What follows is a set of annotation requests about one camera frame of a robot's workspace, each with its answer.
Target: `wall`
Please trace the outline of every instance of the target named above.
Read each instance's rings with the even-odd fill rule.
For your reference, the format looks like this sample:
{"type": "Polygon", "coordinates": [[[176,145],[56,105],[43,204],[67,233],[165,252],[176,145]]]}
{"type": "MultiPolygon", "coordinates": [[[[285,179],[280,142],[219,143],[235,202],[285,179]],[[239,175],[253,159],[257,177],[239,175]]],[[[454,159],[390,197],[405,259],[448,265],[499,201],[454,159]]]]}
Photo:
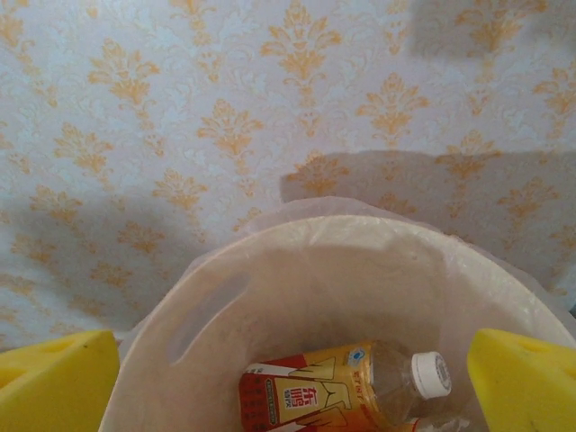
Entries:
{"type": "Polygon", "coordinates": [[[576,5],[3,0],[0,342],[131,328],[282,201],[426,221],[576,303],[576,5]]]}

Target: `plastic bottle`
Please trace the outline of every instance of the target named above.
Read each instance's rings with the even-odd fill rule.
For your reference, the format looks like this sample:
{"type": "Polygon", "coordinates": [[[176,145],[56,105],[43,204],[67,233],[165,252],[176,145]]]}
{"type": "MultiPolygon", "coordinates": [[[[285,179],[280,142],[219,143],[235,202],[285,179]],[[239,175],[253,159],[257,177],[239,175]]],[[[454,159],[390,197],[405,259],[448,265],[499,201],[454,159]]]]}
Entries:
{"type": "Polygon", "coordinates": [[[480,432],[480,427],[474,425],[468,418],[455,414],[438,414],[413,420],[398,427],[392,427],[386,432],[480,432]]]}
{"type": "Polygon", "coordinates": [[[376,403],[392,425],[404,423],[416,402],[447,396],[452,390],[450,374],[439,353],[409,356],[401,346],[378,341],[372,350],[376,403]]]}
{"type": "Polygon", "coordinates": [[[410,355],[395,343],[367,341],[251,364],[239,396],[245,430],[347,432],[402,425],[417,402],[451,389],[439,353],[410,355]]]}

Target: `white bottle cap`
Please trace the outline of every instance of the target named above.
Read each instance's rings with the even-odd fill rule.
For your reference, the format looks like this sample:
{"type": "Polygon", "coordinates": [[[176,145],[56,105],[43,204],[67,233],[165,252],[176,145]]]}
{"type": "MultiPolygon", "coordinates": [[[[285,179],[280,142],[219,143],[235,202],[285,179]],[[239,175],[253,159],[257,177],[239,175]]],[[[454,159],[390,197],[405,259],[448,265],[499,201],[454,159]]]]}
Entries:
{"type": "Polygon", "coordinates": [[[446,362],[437,352],[413,355],[412,375],[416,388],[424,399],[447,396],[452,390],[452,381],[446,362]]]}

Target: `white trash can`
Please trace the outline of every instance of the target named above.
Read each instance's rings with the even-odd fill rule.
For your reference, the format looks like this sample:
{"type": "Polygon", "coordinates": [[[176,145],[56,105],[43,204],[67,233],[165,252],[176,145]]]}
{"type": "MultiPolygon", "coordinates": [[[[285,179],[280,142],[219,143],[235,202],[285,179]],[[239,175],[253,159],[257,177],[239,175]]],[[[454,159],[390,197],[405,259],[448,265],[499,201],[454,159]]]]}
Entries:
{"type": "Polygon", "coordinates": [[[567,312],[458,238],[328,200],[340,215],[259,231],[184,275],[130,346],[101,431],[241,431],[247,365],[368,338],[441,352],[454,380],[446,407],[474,417],[465,358],[477,329],[576,347],[567,312]]]}

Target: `yellow sponge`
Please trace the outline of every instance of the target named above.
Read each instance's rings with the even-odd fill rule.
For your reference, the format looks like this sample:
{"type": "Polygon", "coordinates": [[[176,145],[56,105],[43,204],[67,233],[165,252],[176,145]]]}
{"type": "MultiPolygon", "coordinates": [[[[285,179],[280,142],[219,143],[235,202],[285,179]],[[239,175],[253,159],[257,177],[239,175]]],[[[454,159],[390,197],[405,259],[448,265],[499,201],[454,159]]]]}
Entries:
{"type": "Polygon", "coordinates": [[[576,431],[576,350],[482,329],[468,373],[490,432],[576,431]]]}
{"type": "Polygon", "coordinates": [[[111,331],[0,354],[0,432],[96,432],[119,367],[111,331]]]}

